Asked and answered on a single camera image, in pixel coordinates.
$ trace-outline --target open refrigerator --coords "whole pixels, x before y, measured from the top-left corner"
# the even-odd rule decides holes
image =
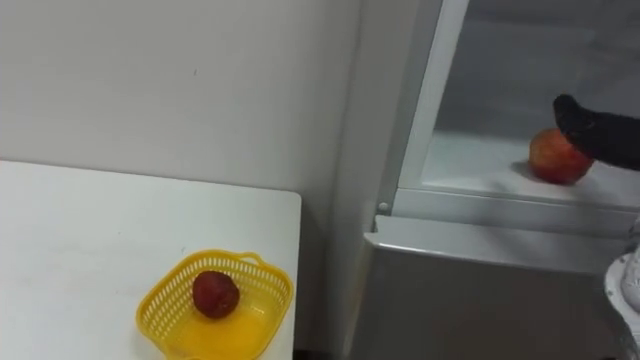
[[[351,359],[637,356],[604,274],[640,173],[532,175],[563,93],[640,117],[640,2],[364,1],[329,248]]]

